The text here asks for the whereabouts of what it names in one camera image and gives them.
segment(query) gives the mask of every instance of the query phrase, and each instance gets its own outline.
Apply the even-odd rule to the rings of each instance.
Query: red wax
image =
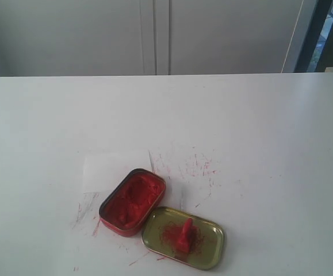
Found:
[[[187,219],[182,225],[177,225],[170,221],[161,227],[160,240],[163,244],[168,244],[174,251],[186,254],[202,253],[202,245],[205,236],[197,226],[193,226],[193,220]]]
[[[127,230],[144,218],[163,189],[163,183],[150,174],[136,174],[106,204],[102,217],[117,228]]]

